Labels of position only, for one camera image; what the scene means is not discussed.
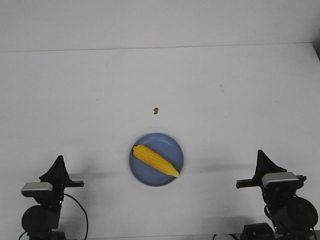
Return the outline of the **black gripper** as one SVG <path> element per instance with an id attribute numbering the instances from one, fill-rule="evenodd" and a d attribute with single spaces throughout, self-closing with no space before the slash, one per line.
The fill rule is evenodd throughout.
<path id="1" fill-rule="evenodd" d="M 256 168 L 252 179 L 243 179 L 236 181 L 236 188 L 260 187 L 264 198 L 290 198 L 296 194 L 296 191 L 304 186 L 307 177 L 304 175 L 296 175 L 299 181 L 271 183 L 264 188 L 262 177 L 271 173 L 287 172 L 285 168 L 277 166 L 270 158 L 261 150 L 257 151 Z"/>
<path id="2" fill-rule="evenodd" d="M 82 188 L 83 180 L 71 180 L 67 172 L 64 157 L 59 155 L 50 169 L 39 177 L 48 188 L 39 194 L 41 200 L 63 200 L 65 188 Z"/>

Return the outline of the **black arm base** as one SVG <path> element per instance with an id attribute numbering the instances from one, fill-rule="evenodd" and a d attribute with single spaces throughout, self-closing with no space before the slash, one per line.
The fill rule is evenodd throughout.
<path id="1" fill-rule="evenodd" d="M 274 240 L 275 234 L 266 223 L 248 224 L 243 227 L 240 240 Z"/>

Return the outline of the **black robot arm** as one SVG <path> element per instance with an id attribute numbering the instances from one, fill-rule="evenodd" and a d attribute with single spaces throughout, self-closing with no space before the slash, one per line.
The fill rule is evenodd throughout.
<path id="1" fill-rule="evenodd" d="M 319 220 L 315 206 L 297 195 L 304 186 L 306 176 L 296 175 L 277 166 L 261 150 L 251 179 L 237 180 L 236 188 L 259 187 L 265 203 L 264 214 L 271 221 L 247 224 L 240 234 L 241 240 L 308 240 L 317 238 L 314 227 Z"/>
<path id="2" fill-rule="evenodd" d="M 29 207 L 21 218 L 21 226 L 30 240 L 65 240 L 66 234 L 57 231 L 64 197 L 72 199 L 85 216 L 85 236 L 89 233 L 89 218 L 86 210 L 73 196 L 65 193 L 66 188 L 82 188 L 82 180 L 71 180 L 64 157 L 59 155 L 49 170 L 39 177 L 38 182 L 27 182 L 21 189 L 26 198 L 33 198 L 37 205 Z"/>

